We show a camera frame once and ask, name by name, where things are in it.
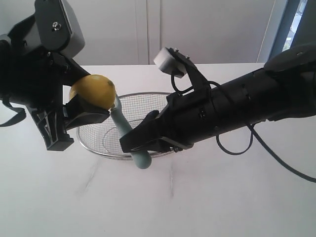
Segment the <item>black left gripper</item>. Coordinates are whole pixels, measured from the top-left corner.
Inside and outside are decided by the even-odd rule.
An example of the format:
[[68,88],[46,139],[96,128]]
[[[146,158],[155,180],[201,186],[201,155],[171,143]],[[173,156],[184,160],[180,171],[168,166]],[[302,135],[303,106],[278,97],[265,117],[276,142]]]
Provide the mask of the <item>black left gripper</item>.
[[62,87],[88,75],[74,59],[42,45],[32,14],[0,37],[0,101],[15,113],[1,127],[22,122],[29,113],[46,149],[64,151],[74,142],[67,130],[102,123],[110,116],[79,95],[63,105]]

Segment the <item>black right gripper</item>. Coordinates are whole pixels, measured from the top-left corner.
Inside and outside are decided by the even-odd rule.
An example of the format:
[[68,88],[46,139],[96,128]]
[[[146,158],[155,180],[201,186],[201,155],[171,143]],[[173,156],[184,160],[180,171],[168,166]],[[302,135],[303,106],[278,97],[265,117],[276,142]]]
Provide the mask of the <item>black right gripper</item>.
[[158,110],[149,112],[119,141],[124,152],[167,153],[175,147],[191,148],[195,143],[215,136],[217,88],[207,86],[184,96],[172,93],[160,114]]

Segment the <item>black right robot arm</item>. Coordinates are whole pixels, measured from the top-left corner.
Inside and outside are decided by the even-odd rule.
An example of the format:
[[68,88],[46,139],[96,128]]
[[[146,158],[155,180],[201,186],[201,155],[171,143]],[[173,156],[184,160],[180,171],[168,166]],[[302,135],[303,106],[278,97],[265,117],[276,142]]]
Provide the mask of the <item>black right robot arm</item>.
[[143,121],[120,138],[124,152],[167,153],[193,147],[197,142],[247,127],[251,140],[284,168],[315,182],[285,163],[260,137],[254,126],[263,121],[307,118],[316,114],[316,47],[306,44],[283,51],[263,67],[219,84],[208,80],[175,48],[163,48],[155,58],[171,82],[188,75],[191,86],[174,88],[162,111],[149,112]]

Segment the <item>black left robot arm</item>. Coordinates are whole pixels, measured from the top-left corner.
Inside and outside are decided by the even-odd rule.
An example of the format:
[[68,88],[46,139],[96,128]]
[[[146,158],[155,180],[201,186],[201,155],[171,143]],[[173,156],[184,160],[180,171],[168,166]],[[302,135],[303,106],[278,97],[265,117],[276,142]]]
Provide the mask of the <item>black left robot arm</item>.
[[108,110],[77,95],[63,103],[63,86],[72,86],[88,72],[76,61],[40,42],[35,16],[17,23],[0,37],[0,99],[15,112],[5,127],[30,115],[49,151],[73,144],[68,130],[105,121]]

